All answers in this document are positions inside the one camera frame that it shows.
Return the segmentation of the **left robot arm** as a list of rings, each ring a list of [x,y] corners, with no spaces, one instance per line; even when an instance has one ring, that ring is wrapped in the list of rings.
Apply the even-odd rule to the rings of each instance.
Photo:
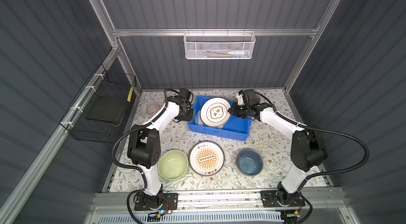
[[[132,126],[128,144],[128,158],[141,173],[144,182],[140,195],[145,205],[153,209],[163,203],[163,185],[157,167],[161,155],[160,136],[171,121],[190,121],[193,118],[191,91],[166,89],[164,97],[163,106],[150,120]]]

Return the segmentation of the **white plate orange sunburst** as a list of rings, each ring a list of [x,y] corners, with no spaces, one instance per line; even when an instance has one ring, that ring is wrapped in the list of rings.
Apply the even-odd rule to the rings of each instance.
[[[215,175],[224,164],[224,151],[215,142],[209,140],[198,142],[189,152],[189,166],[198,175]]]

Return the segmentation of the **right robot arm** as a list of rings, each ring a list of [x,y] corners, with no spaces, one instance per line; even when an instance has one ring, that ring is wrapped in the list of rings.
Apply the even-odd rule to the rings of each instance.
[[[236,94],[228,112],[239,118],[254,118],[272,126],[291,140],[290,158],[292,165],[287,175],[278,184],[276,197],[281,206],[288,206],[299,196],[299,192],[314,173],[315,168],[327,158],[327,150],[321,133],[305,129],[301,123],[289,119],[277,111],[275,105],[253,89],[241,90]]]

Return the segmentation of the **white teal rimmed plate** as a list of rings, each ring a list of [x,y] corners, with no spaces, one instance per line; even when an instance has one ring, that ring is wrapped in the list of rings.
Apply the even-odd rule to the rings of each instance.
[[[230,103],[224,98],[211,98],[203,104],[200,110],[201,119],[210,127],[226,124],[231,118],[231,114],[228,112],[230,107]]]

